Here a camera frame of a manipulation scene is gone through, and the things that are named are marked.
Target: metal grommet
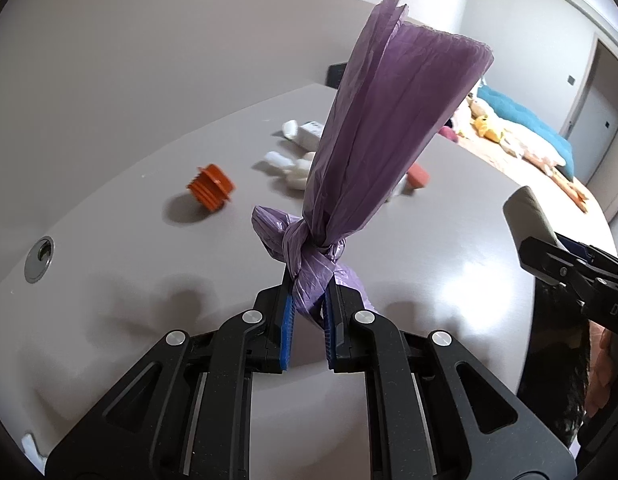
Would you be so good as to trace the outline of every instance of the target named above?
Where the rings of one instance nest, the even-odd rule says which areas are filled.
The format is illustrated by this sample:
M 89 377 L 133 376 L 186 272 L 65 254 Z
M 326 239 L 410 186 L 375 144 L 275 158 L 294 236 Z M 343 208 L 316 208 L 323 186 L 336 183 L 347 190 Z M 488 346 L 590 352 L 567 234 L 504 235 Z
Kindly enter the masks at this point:
M 431 340 L 438 346 L 449 346 L 452 341 L 451 336 L 442 330 L 434 332 L 433 336 L 431 336 Z
M 243 321 L 249 324 L 259 323 L 262 321 L 262 312 L 258 310 L 248 310 L 243 314 Z
M 25 259 L 25 279 L 36 283 L 43 277 L 54 255 L 54 240 L 45 236 L 33 244 Z
M 173 332 L 169 332 L 164 340 L 167 342 L 167 345 L 178 346 L 183 344 L 186 338 L 187 336 L 185 336 L 184 332 L 174 330 Z
M 365 325 L 375 321 L 374 313 L 368 310 L 358 310 L 353 317 L 356 321 Z

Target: purple plastic bag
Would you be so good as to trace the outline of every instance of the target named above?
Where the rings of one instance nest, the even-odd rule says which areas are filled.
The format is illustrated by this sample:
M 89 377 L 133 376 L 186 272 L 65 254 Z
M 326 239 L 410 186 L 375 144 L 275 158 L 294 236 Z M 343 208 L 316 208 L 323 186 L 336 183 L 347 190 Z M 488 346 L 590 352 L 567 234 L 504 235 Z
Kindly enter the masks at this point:
M 294 306 L 320 323 L 317 300 L 332 276 L 360 291 L 338 263 L 344 238 L 362 229 L 431 137 L 493 61 L 488 46 L 404 23 L 407 7 L 382 0 L 351 53 L 311 165 L 303 217 L 256 206 L 251 223 L 287 264 Z

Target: tabletop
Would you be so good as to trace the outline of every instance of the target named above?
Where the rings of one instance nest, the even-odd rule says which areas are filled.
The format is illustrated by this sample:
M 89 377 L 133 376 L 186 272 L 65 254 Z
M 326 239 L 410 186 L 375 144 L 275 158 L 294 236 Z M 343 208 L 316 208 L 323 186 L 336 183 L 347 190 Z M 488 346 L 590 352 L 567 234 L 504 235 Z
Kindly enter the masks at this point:
M 300 214 L 302 194 L 262 157 L 297 154 L 280 125 L 324 122 L 334 95 L 306 86 L 171 142 L 49 230 L 54 256 L 38 283 L 23 255 L 0 285 L 0 417 L 14 438 L 31 431 L 48 453 L 164 333 L 215 330 L 281 281 L 251 210 Z M 448 330 L 515 390 L 534 301 L 502 214 L 518 186 L 441 136 L 418 160 L 428 186 L 384 204 L 342 260 L 401 330 Z M 185 186 L 212 162 L 236 190 L 204 214 Z M 296 317 L 290 370 L 254 376 L 251 478 L 368 477 L 363 376 L 330 372 L 323 334 Z

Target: orange object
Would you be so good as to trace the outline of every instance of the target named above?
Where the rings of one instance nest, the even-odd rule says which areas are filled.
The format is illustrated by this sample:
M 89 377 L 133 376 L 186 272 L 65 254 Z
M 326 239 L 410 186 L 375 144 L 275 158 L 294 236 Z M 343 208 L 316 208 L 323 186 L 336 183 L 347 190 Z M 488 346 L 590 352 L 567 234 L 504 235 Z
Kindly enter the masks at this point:
M 214 212 L 225 205 L 235 186 L 217 165 L 209 164 L 206 168 L 198 168 L 198 176 L 187 188 L 198 202 Z
M 414 189 L 425 187 L 429 183 L 429 174 L 417 162 L 407 170 L 407 182 Z

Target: teal pillow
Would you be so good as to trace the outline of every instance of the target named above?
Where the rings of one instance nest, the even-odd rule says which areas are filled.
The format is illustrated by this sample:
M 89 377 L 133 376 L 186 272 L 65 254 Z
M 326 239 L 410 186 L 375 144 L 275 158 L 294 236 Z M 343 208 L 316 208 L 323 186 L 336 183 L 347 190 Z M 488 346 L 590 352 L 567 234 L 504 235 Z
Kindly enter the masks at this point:
M 556 166 L 557 170 L 570 181 L 573 181 L 573 152 L 567 139 L 543 123 L 531 110 L 486 85 L 478 88 L 478 97 L 484 99 L 498 117 L 522 124 L 522 126 L 528 127 L 532 132 L 549 142 L 566 161 L 565 166 Z

